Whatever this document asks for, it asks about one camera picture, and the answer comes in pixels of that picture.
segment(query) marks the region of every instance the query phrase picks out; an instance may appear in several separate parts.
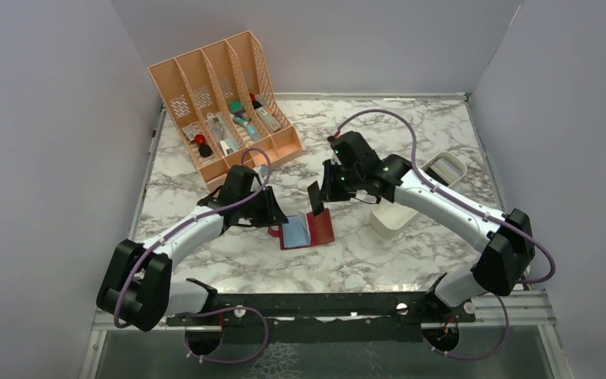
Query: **red bottle cap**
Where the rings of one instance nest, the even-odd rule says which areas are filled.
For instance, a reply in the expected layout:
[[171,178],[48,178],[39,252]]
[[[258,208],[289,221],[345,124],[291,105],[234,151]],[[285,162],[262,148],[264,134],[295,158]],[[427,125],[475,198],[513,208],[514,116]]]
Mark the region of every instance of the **red bottle cap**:
[[201,146],[202,144],[204,144],[205,143],[205,137],[204,137],[204,135],[203,134],[197,134],[194,137],[194,143],[198,144],[199,146]]

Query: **green bottle cap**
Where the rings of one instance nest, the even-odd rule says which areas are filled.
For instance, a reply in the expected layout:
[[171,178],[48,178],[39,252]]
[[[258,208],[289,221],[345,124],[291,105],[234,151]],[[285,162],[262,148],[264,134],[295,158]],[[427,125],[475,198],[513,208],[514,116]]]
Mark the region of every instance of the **green bottle cap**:
[[240,109],[242,109],[242,104],[240,104],[240,101],[238,101],[238,100],[229,104],[229,111],[231,113],[238,112]]

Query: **black bottle cap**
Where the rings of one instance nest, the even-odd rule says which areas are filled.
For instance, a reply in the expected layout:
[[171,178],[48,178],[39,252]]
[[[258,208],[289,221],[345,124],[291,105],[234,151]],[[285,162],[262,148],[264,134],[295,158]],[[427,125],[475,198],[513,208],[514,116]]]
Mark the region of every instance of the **black bottle cap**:
[[212,155],[212,149],[210,148],[210,146],[208,146],[208,144],[201,144],[199,146],[199,154],[204,158],[208,158]]

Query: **metal frame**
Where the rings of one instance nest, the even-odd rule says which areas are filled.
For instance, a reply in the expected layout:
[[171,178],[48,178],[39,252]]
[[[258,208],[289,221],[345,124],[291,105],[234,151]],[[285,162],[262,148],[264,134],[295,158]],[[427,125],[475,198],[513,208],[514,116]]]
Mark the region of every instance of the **metal frame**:
[[[459,99],[462,100],[466,105],[471,125],[477,139],[480,151],[482,153],[482,159],[488,170],[489,178],[492,181],[492,186],[496,197],[499,201],[499,206],[503,208],[503,197],[499,190],[499,184],[496,181],[494,171],[490,162],[487,159],[484,144],[482,143],[481,137],[477,132],[473,116],[470,112],[468,104],[468,96],[466,94],[383,94],[376,96],[376,94],[349,94],[349,93],[337,93],[337,94],[326,94],[326,93],[279,93],[275,94],[276,99]],[[143,182],[141,185],[140,196],[137,199],[135,212],[133,214],[133,220],[129,228],[129,237],[133,238],[136,234],[138,223],[140,220],[140,212],[143,207],[143,201],[147,192],[147,184],[152,173],[152,166],[154,164],[154,158],[156,155],[156,149],[159,146],[159,139],[163,129],[163,123],[166,117],[166,108],[162,106],[159,115],[159,121],[156,126],[155,140],[151,146],[150,156],[148,158],[148,165],[146,167]],[[565,353],[561,348],[559,337],[556,333],[556,316],[554,315],[552,306],[549,302],[549,297],[546,291],[516,291],[512,295],[503,299],[507,307],[508,316],[510,318],[510,324],[515,326],[534,326],[538,327],[541,335],[542,343],[544,346],[544,352],[547,355],[549,365],[552,370],[552,375],[555,379],[572,379],[572,373],[568,366]],[[485,295],[479,298],[473,299],[473,304],[476,307],[476,321],[473,323],[462,323],[459,328],[475,328],[475,327],[499,327],[505,324],[503,311],[496,298],[492,295]],[[441,326],[442,324],[437,323],[425,323],[421,324],[422,328],[430,328]],[[105,313],[101,310],[97,310],[95,318],[92,323],[92,332],[89,338],[89,344],[84,355],[84,362],[80,370],[81,379],[94,378],[99,368],[99,362],[103,352],[103,345],[105,343],[106,335],[108,332],[116,331],[134,331],[138,330],[134,327],[128,327],[124,329],[117,329],[113,325],[112,315]],[[153,330],[164,330],[164,331],[188,331],[188,332],[216,332],[219,330],[219,326],[168,326],[166,319],[162,319]]]

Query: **red object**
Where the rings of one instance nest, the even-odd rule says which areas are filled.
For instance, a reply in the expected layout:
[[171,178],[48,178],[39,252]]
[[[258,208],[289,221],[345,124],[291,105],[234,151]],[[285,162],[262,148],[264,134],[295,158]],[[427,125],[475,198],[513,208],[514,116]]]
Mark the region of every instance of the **red object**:
[[311,247],[318,245],[326,245],[335,241],[333,234],[333,224],[331,223],[331,211],[324,209],[319,215],[315,216],[312,212],[306,215],[308,217],[308,226],[310,228],[310,244],[299,247],[284,247],[284,237],[282,236],[282,226],[269,227],[268,234],[273,237],[280,238],[281,250],[300,249],[302,247]]
[[194,143],[198,144],[199,146],[201,146],[202,144],[206,143],[204,135],[203,134],[197,134],[194,137]]

